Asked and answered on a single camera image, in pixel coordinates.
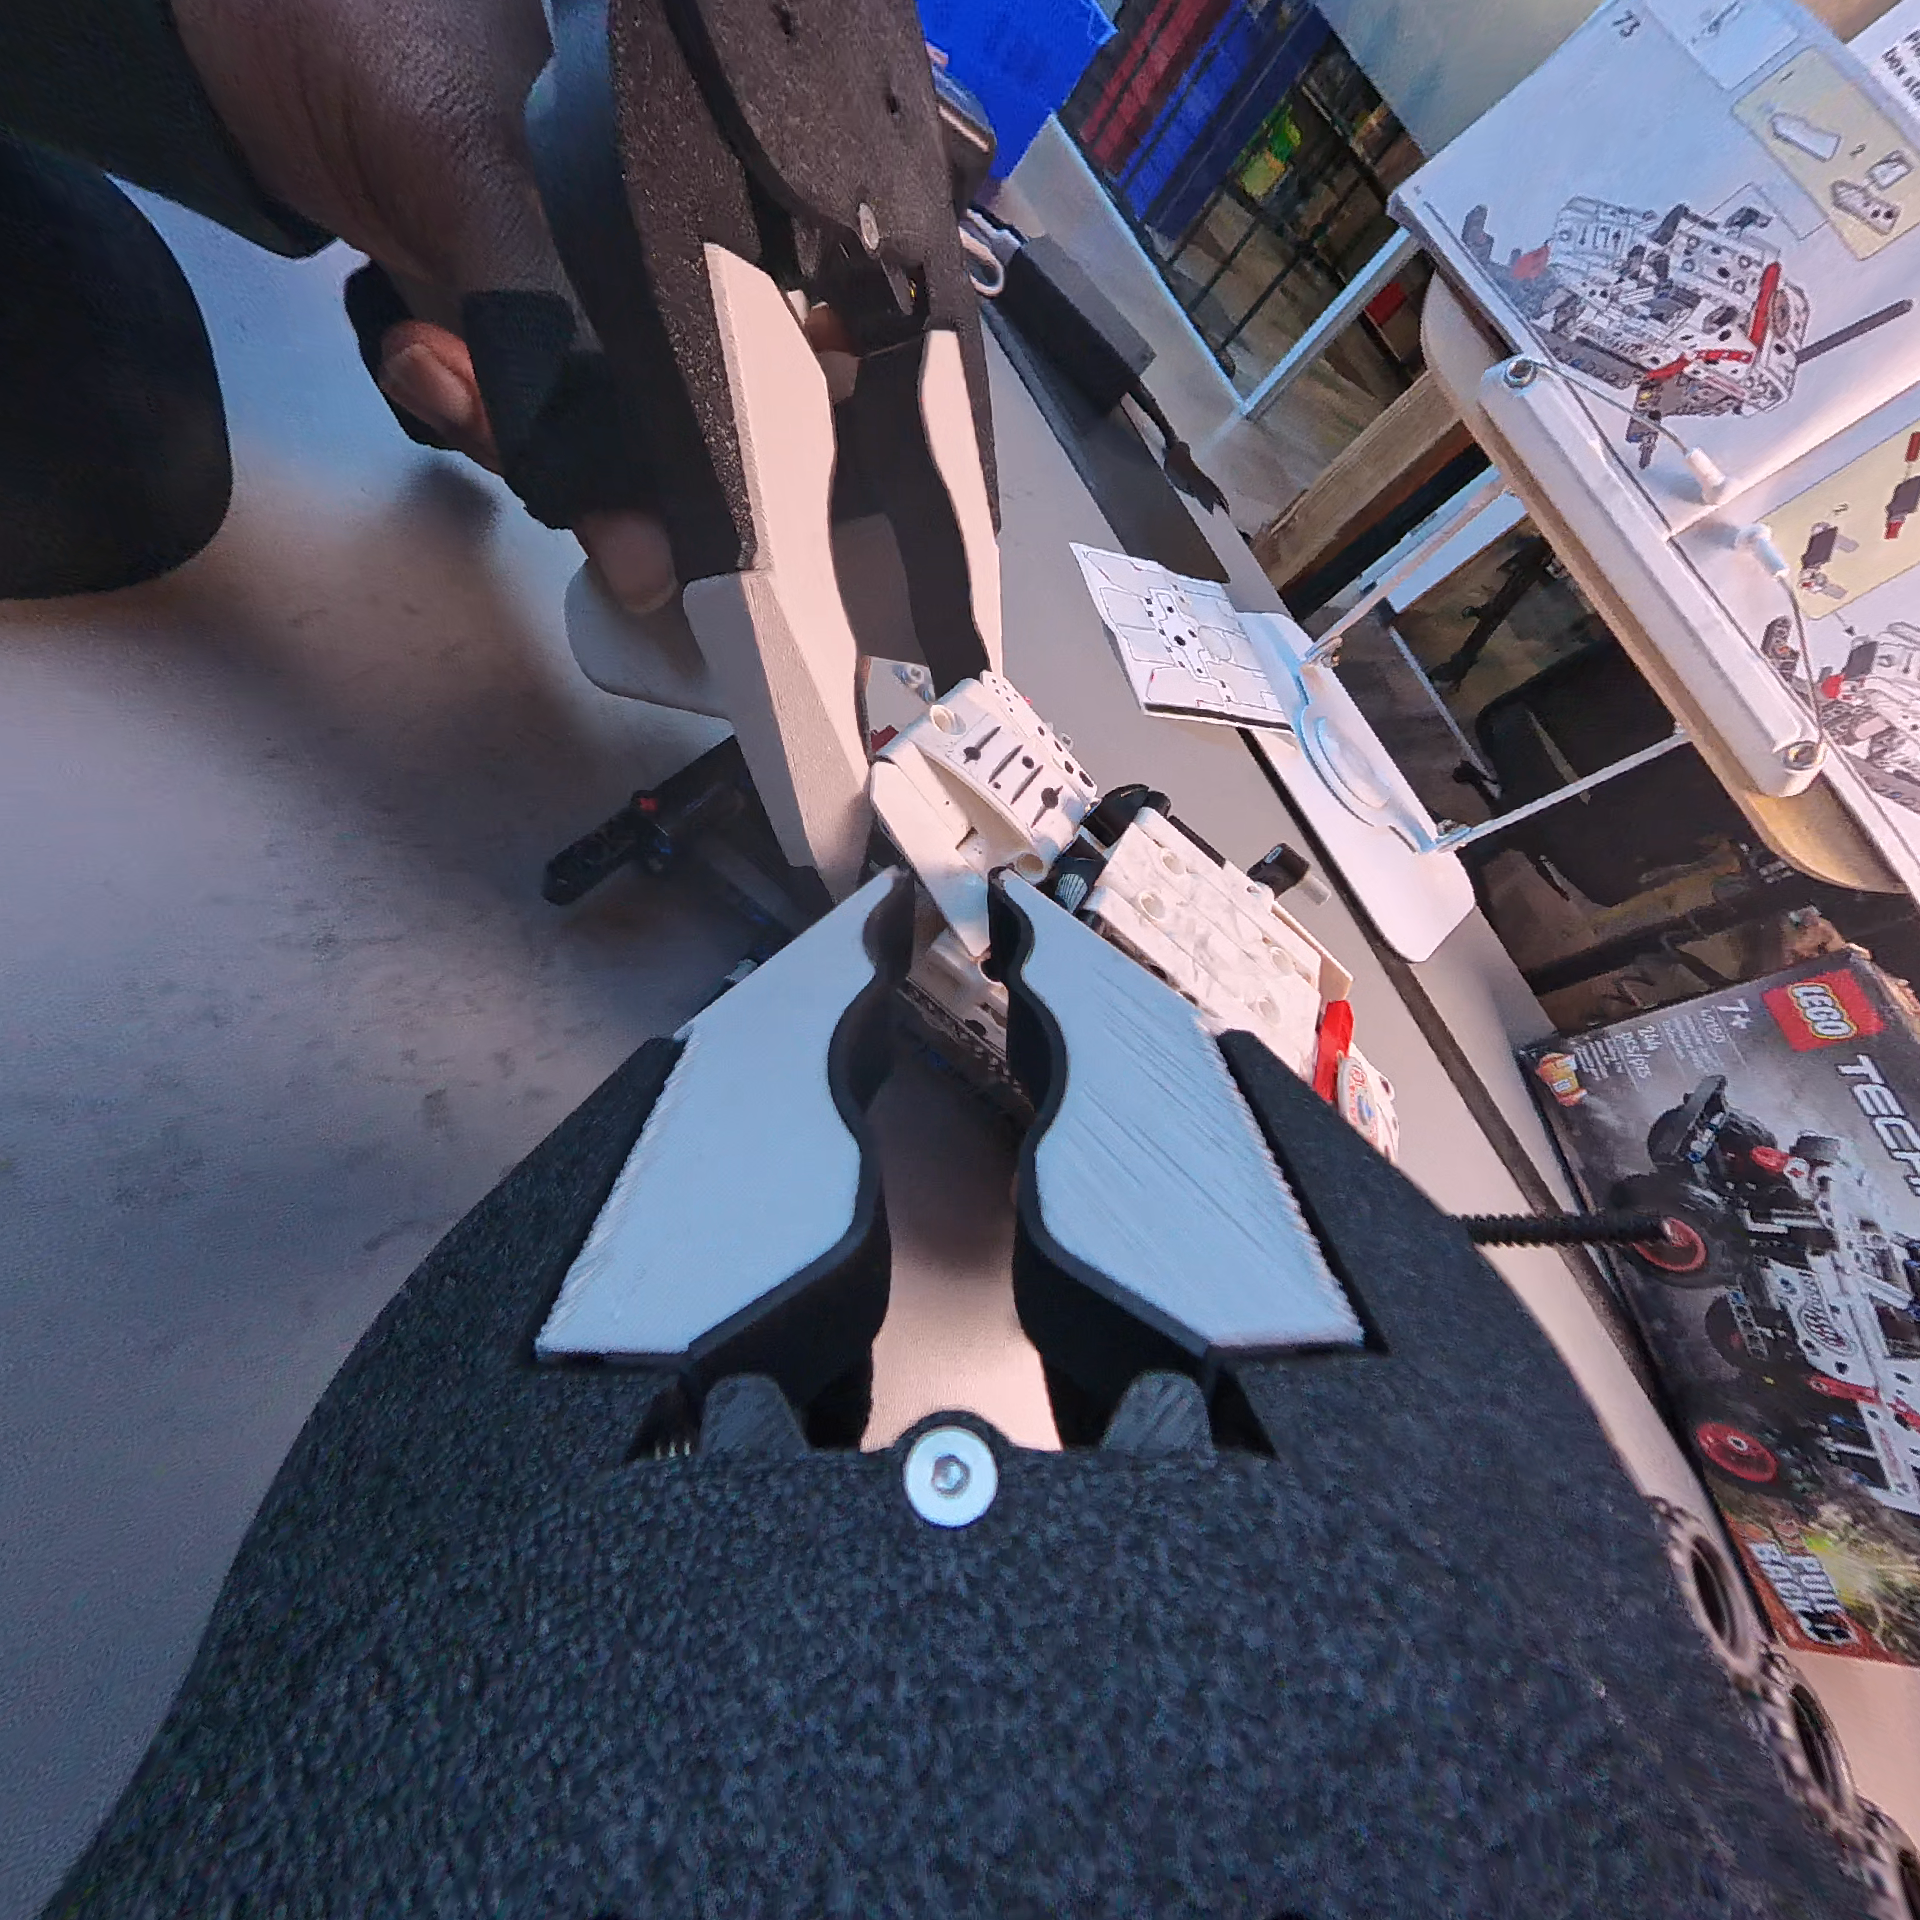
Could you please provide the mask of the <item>blue plastic bin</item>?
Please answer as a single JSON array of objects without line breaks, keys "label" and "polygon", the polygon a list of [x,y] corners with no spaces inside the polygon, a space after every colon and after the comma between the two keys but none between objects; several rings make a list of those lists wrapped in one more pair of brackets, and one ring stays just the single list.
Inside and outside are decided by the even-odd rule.
[{"label": "blue plastic bin", "polygon": [[982,104],[1008,177],[1116,28],[1096,1],[919,1],[923,39]]}]

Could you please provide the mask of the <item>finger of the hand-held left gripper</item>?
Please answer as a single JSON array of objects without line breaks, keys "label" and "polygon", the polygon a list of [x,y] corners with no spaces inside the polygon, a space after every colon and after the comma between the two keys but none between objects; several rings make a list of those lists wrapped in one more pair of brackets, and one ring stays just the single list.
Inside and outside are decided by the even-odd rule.
[{"label": "finger of the hand-held left gripper", "polygon": [[707,270],[754,555],[687,582],[682,604],[784,856],[844,901],[860,886],[872,815],[858,641],[831,563],[829,390],[766,271],[719,247],[707,248]]},{"label": "finger of the hand-held left gripper", "polygon": [[999,675],[1002,550],[964,358],[946,327],[923,337],[919,428],[931,469],[927,504],[919,512],[919,645],[934,677]]}]

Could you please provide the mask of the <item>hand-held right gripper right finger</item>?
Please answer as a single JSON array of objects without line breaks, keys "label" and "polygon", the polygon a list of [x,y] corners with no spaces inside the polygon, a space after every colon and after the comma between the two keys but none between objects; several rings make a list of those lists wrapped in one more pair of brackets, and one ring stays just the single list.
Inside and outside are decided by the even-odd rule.
[{"label": "hand-held right gripper right finger", "polygon": [[1026,1299],[1100,1299],[1186,1357],[1358,1348],[1355,1307],[1188,998],[1012,873],[991,881],[991,958],[1034,1109]]}]

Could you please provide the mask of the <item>toy truck set box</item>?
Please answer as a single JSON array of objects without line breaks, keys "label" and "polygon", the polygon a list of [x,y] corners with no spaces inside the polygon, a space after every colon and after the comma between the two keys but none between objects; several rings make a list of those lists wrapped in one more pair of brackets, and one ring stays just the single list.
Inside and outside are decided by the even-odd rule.
[{"label": "toy truck set box", "polygon": [[1918,1661],[1916,998],[1827,952],[1518,1055],[1795,1647]]}]

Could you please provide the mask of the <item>black toy tyre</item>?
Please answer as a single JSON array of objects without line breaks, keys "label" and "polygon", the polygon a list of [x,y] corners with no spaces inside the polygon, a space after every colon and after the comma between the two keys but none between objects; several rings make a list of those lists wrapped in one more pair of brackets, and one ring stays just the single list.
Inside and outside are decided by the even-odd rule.
[{"label": "black toy tyre", "polygon": [[1918,1845],[1884,1808],[1860,1801],[1846,1839],[1863,1916],[1918,1917]]},{"label": "black toy tyre", "polygon": [[1771,1653],[1768,1627],[1716,1525],[1663,1496],[1645,1500],[1670,1575],[1718,1663],[1744,1695],[1757,1695]]},{"label": "black toy tyre", "polygon": [[1765,1647],[1744,1701],[1790,1798],[1823,1833],[1851,1843],[1863,1804],[1839,1737],[1803,1672],[1780,1651]]}]

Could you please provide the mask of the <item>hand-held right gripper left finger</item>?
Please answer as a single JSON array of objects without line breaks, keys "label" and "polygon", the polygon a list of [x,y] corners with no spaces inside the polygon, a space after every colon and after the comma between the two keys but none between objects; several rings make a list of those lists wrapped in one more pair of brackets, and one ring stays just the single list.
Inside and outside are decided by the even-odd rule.
[{"label": "hand-held right gripper left finger", "polygon": [[915,881],[882,870],[683,1024],[539,1359],[855,1361],[888,1303],[867,1123]]}]

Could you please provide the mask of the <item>white sticker sheet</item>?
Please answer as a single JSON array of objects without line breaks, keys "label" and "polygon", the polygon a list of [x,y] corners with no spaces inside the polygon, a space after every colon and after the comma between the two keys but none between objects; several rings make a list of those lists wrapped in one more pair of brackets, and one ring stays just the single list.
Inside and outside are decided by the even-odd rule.
[{"label": "white sticker sheet", "polygon": [[1288,696],[1222,585],[1088,543],[1072,557],[1140,712],[1288,732]]}]

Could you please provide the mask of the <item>person's left hand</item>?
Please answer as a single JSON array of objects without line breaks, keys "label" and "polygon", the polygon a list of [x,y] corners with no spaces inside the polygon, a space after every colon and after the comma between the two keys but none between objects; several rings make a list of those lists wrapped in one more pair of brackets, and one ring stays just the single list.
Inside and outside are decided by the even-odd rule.
[{"label": "person's left hand", "polygon": [[504,472],[462,299],[567,294],[526,147],[538,1],[174,1],[207,103],[270,200],[391,278],[372,379],[395,419]]}]

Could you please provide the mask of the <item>rack of coloured bins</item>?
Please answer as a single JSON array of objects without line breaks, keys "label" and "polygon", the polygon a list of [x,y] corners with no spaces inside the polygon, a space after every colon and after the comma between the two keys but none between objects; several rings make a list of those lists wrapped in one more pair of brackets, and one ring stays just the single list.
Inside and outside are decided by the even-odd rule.
[{"label": "rack of coloured bins", "polygon": [[1248,393],[1396,236],[1423,152],[1308,1],[1126,1],[1063,126]]}]

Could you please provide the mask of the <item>building instruction booklet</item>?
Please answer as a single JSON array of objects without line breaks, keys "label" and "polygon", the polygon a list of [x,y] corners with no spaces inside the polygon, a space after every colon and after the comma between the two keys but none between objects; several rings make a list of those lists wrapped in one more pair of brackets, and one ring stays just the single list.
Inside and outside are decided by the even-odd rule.
[{"label": "building instruction booklet", "polygon": [[1765,838],[1916,888],[1916,32],[1605,5],[1391,211],[1447,383]]}]

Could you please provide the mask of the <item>black power adapter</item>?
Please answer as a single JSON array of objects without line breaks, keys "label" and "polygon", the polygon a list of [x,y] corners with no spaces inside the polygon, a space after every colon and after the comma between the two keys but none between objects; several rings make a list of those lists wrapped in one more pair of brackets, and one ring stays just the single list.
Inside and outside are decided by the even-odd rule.
[{"label": "black power adapter", "polygon": [[1114,414],[1122,399],[1144,399],[1151,343],[1054,237],[1029,237],[1008,256],[991,303],[1094,416]]}]

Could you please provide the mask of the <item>white toy brick truck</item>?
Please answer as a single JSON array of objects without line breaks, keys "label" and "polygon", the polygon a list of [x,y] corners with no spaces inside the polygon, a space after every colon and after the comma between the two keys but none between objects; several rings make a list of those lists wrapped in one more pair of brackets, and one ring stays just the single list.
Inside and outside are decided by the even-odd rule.
[{"label": "white toy brick truck", "polygon": [[[1167,982],[1208,1033],[1243,1031],[1277,1053],[1349,1127],[1391,1160],[1394,1093],[1352,1039],[1352,979],[1279,902],[1308,876],[1294,856],[1258,876],[1204,847],[1144,784],[1100,793],[1072,744],[1004,677],[981,675],[933,696],[926,667],[875,662],[898,681],[907,727],[871,733],[871,804],[885,841],[919,877],[933,912],[906,1001],[938,1045],[1012,1096],[1008,997],[990,975],[987,885],[994,870],[1035,881],[1094,934]],[[670,873],[698,856],[766,928],[800,929],[798,896],[734,838],[752,815],[752,777],[734,737],[556,852],[542,896],[573,904],[622,868]],[[1490,1245],[1612,1245],[1691,1257],[1677,1203],[1603,1212],[1458,1215]]]}]

